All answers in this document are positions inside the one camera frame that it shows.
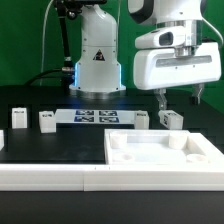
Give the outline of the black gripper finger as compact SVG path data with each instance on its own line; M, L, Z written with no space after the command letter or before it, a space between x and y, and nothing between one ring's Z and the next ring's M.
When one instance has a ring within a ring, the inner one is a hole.
M204 84L194 84L192 86L192 96L191 96L191 103L193 105L199 105L201 102L201 96L204 91Z
M158 100L159 109L166 110L167 109L167 99L166 99L166 90L165 89L156 89L154 91L156 99Z

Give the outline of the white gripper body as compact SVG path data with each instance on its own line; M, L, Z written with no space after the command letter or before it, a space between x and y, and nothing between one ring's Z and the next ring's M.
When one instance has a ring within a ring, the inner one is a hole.
M133 80L141 90L213 82L220 77L221 59L216 42L203 43L194 56L177 57L168 48L141 50L134 57Z

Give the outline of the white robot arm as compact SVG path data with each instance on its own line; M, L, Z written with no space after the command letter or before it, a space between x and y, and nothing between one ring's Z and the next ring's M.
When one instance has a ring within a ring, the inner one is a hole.
M166 107L168 87L192 84L199 98L206 82L221 77L218 44L202 40L206 0L128 0L132 19L155 30L135 40L138 49L133 80L140 90L152 90ZM103 0L82 0L82 54L75 65L73 92L105 97L123 91L117 61L117 22L100 5Z

